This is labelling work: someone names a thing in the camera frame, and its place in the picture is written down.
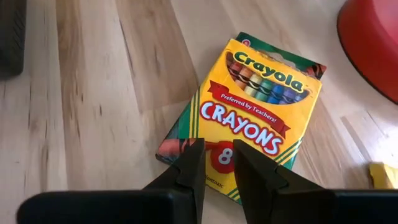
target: crayola logo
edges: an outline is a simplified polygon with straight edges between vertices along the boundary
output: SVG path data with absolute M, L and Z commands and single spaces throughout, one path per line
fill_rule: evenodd
M 282 72 L 278 72 L 275 69 L 270 68 L 260 62 L 256 62 L 254 59 L 250 58 L 249 55 L 244 52 L 236 52 L 234 54 L 234 58 L 238 62 L 250 66 L 254 70 L 260 72 L 263 78 L 273 75 L 277 81 L 292 87 L 294 90 L 297 90 L 299 93 L 303 92 L 303 83 L 294 80 L 293 75 L 290 74 L 285 75 Z

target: purple crayon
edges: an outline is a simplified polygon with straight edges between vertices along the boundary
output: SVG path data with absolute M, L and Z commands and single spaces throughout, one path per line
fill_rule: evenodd
M 280 105 L 291 104 L 295 102 L 295 97 L 297 96 L 297 92 L 291 88 L 286 88 L 284 94 L 282 95 L 282 99 L 279 101 Z

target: red bowl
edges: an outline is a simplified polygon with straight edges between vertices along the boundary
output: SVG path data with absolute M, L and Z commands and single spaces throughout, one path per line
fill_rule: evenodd
M 398 1 L 348 0 L 340 10 L 337 30 L 357 71 L 398 104 Z

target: crayon box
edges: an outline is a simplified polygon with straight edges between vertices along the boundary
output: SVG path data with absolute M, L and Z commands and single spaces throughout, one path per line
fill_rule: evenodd
M 323 65 L 240 33 L 228 42 L 156 157 L 171 164 L 196 138 L 205 138 L 206 183 L 241 203 L 232 141 L 242 139 L 291 169 L 324 71 Z

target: wooden floor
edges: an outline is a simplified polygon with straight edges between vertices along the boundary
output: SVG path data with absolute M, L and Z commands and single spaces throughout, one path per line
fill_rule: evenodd
M 24 73 L 0 82 L 1 222 L 39 192 L 158 176 L 157 146 L 239 31 L 328 67 L 294 171 L 368 188 L 367 163 L 398 164 L 398 107 L 346 58 L 344 1 L 28 0 Z M 221 221 L 242 208 L 207 189 L 203 222 Z

